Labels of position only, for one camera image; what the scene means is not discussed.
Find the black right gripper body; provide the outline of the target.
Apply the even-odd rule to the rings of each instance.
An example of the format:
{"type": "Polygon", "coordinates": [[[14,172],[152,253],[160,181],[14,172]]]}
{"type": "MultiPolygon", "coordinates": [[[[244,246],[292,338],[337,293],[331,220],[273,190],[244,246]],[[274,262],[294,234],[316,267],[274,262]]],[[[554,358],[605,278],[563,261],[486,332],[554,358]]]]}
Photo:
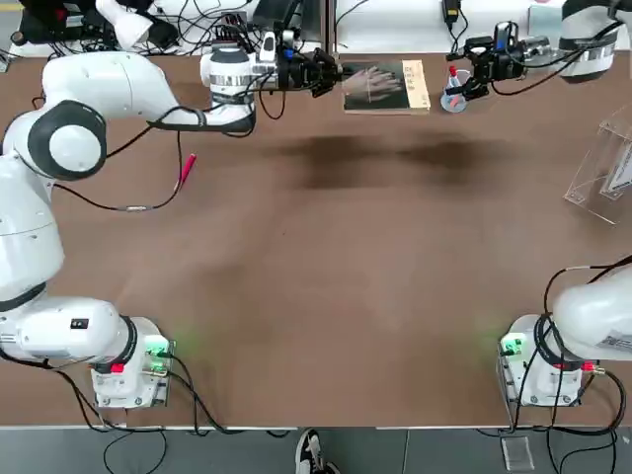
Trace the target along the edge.
{"type": "Polygon", "coordinates": [[[487,82],[518,79],[524,75],[523,49],[511,46],[508,50],[492,49],[487,53],[487,82]]]}

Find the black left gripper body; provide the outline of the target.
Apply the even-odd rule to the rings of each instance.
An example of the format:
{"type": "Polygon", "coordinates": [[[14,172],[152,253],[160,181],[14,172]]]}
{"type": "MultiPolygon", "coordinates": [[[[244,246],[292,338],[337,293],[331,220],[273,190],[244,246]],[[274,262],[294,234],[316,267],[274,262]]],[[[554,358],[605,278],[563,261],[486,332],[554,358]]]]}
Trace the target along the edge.
{"type": "Polygon", "coordinates": [[[276,88],[280,92],[309,90],[314,63],[295,48],[279,46],[276,49],[276,88]]]}

